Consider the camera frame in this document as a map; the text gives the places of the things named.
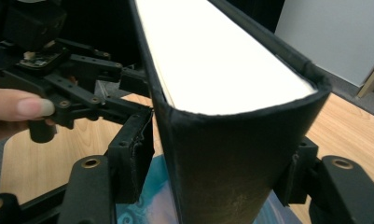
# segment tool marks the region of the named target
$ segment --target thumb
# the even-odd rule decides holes
[[[21,121],[53,114],[55,107],[47,99],[27,91],[0,89],[0,120]]]

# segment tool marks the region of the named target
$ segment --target wooden table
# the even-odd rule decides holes
[[[150,105],[149,99],[136,95],[127,99]],[[154,125],[156,155],[162,153]],[[4,151],[0,192],[11,192],[25,203],[67,182],[72,165],[80,158],[103,154],[120,125],[81,119],[70,131],[59,127],[55,139],[46,144],[30,141],[28,132],[12,137]],[[331,95],[308,137],[320,147],[319,157],[337,155],[356,161],[374,180],[374,116]],[[303,223],[310,223],[308,205],[291,208]]]

